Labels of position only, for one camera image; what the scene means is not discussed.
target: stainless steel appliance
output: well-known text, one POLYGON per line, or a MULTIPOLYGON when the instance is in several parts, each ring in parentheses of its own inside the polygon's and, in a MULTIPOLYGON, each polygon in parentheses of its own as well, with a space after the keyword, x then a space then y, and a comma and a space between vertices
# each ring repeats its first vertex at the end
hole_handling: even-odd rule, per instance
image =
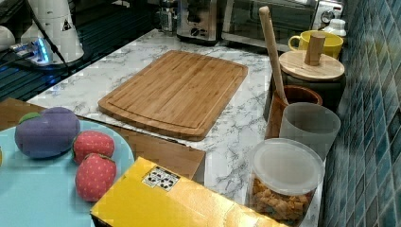
POLYGON ((160 0, 159 5, 162 31, 173 36, 177 31, 178 0, 160 0))
POLYGON ((277 49, 288 51, 288 39, 310 29, 321 29, 340 18, 340 1, 227 0, 221 38, 266 47, 258 11, 270 8, 277 49))
POLYGON ((177 36, 180 39, 191 38, 215 44, 218 41, 218 1, 181 0, 177 36))

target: wooden cutting board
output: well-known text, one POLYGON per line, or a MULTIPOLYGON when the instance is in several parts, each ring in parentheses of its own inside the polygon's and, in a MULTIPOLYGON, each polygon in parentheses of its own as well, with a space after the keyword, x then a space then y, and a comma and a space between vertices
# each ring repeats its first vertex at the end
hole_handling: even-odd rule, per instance
POLYGON ((247 76, 244 65, 169 51, 98 101, 137 128, 200 141, 247 76))

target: marble countertop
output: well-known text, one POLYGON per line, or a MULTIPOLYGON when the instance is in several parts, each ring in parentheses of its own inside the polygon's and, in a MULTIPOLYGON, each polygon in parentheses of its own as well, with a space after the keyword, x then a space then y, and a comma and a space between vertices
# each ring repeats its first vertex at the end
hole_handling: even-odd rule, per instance
MULTIPOLYGON (((263 111, 270 75, 267 54, 230 48, 225 43, 215 46, 182 43, 178 38, 168 37, 155 29, 28 102, 47 108, 62 106, 75 114, 204 150, 205 186, 244 204, 250 173, 247 155, 263 141, 265 135, 263 111), (198 53, 248 66, 248 76, 202 141, 189 142, 143 131, 101 113, 97 107, 101 98, 168 50, 198 53)), ((318 226, 321 191, 320 185, 302 226, 318 226)))

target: clear plastic container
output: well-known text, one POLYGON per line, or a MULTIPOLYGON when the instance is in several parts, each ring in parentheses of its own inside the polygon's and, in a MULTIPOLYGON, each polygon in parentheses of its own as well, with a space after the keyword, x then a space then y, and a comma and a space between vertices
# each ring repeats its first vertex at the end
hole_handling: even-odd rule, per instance
POLYGON ((324 161, 340 127, 339 117, 329 109, 309 102, 297 102, 286 106, 283 111, 280 138, 307 145, 324 161))
POLYGON ((289 226, 301 223, 323 180, 321 158, 299 142, 274 138, 253 149, 250 163, 249 207, 289 226))

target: box label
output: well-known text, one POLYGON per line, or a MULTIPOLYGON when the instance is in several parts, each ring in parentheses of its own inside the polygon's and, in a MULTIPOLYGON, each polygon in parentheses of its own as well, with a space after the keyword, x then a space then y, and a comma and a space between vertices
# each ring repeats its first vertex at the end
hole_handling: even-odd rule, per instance
POLYGON ((165 191, 169 191, 179 179, 180 177, 176 174, 156 166, 144 177, 142 183, 150 187, 158 186, 163 188, 165 191))

